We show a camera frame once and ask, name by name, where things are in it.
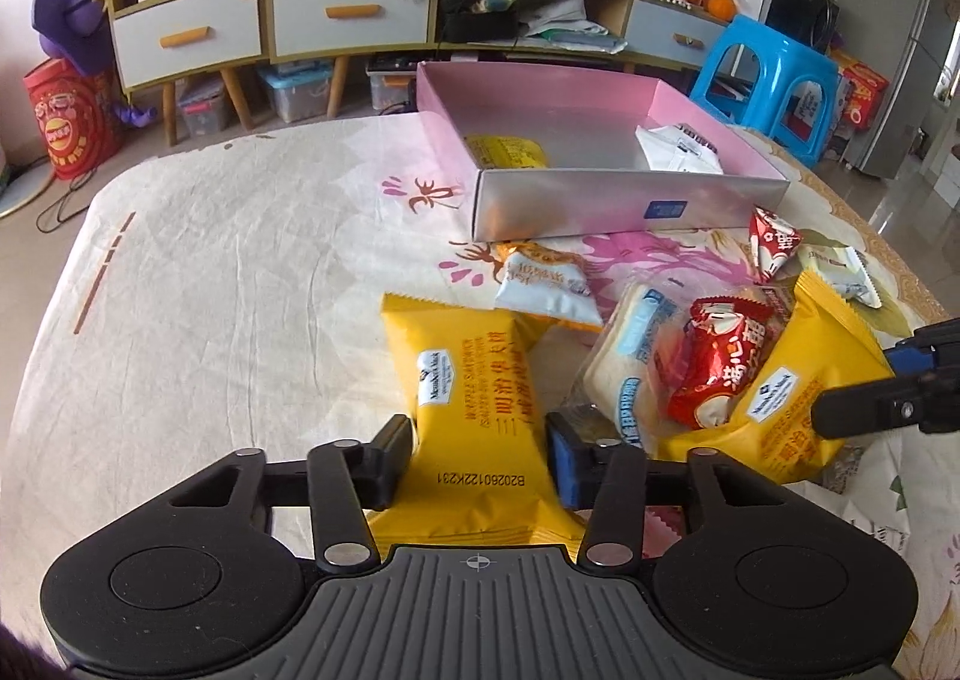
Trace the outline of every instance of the pink box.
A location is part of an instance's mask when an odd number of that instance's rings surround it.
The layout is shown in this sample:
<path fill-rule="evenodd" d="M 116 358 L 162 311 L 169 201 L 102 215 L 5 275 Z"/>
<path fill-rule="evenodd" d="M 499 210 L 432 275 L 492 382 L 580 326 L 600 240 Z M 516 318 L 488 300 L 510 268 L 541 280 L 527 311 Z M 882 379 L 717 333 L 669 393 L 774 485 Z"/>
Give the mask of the pink box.
<path fill-rule="evenodd" d="M 659 79 L 513 62 L 425 62 L 416 104 L 435 153 L 466 191 L 480 242 L 633 230 L 747 227 L 789 181 L 743 138 Z M 725 175 L 647 170 L 638 125 L 684 122 Z M 539 143 L 546 169 L 484 170 L 464 135 Z"/>

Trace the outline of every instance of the plastic storage box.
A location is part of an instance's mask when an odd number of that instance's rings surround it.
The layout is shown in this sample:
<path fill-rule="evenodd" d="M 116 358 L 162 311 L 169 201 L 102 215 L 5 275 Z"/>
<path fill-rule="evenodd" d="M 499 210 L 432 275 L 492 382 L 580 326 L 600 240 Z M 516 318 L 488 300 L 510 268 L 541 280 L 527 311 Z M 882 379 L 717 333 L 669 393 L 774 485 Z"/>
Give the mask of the plastic storage box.
<path fill-rule="evenodd" d="M 410 82 L 416 78 L 420 55 L 373 55 L 367 63 L 373 110 L 383 111 L 410 100 Z"/>
<path fill-rule="evenodd" d="M 426 62 L 416 107 L 443 167 L 463 190 L 478 242 L 747 227 L 790 182 L 738 132 L 666 82 L 642 76 L 515 62 Z M 689 125 L 717 146 L 724 175 L 647 170 L 638 125 Z M 467 135 L 517 136 L 548 167 L 486 170 Z"/>
<path fill-rule="evenodd" d="M 267 85 L 267 95 L 274 111 L 288 125 L 326 113 L 333 76 L 333 66 L 328 61 L 289 73 L 282 73 L 277 68 L 258 68 L 257 72 Z"/>
<path fill-rule="evenodd" d="M 224 79 L 219 76 L 206 77 L 186 87 L 176 98 L 176 106 L 193 138 L 224 130 L 232 114 Z"/>

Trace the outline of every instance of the orange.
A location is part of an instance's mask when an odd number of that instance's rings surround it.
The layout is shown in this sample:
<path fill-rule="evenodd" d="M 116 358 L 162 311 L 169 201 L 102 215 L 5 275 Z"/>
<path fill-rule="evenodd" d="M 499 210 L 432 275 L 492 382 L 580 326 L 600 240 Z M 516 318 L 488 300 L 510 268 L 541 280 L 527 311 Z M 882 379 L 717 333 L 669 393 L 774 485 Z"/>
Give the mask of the orange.
<path fill-rule="evenodd" d="M 732 22 L 736 17 L 736 0 L 708 0 L 707 13 L 724 22 Z"/>

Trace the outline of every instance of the red snack box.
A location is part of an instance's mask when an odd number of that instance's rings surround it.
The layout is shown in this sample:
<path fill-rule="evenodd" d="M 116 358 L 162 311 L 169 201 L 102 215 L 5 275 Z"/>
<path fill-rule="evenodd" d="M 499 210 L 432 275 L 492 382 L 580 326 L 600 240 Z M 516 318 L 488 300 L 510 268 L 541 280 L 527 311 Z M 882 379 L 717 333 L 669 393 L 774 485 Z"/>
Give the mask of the red snack box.
<path fill-rule="evenodd" d="M 880 108 L 883 93 L 890 86 L 890 82 L 874 69 L 841 50 L 831 50 L 830 59 L 840 66 L 844 79 L 853 83 L 853 93 L 844 108 L 843 118 L 856 130 L 867 130 L 877 114 L 877 108 Z"/>
<path fill-rule="evenodd" d="M 730 401 L 754 381 L 773 310 L 745 298 L 703 298 L 690 307 L 690 367 L 667 414 L 690 429 L 715 429 Z"/>

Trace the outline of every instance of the red candy wrapper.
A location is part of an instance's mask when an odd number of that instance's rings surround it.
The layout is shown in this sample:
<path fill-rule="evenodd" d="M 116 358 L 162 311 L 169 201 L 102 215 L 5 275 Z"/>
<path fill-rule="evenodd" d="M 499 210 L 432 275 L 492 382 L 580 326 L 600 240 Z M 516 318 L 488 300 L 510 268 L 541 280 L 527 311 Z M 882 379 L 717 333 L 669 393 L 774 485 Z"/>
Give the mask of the red candy wrapper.
<path fill-rule="evenodd" d="M 766 284 L 797 251 L 803 236 L 792 224 L 765 208 L 757 208 L 750 221 L 750 250 L 760 272 L 757 284 Z"/>
<path fill-rule="evenodd" d="M 702 298 L 690 307 L 690 367 L 667 414 L 690 429 L 715 429 L 757 376 L 773 309 L 745 298 Z"/>

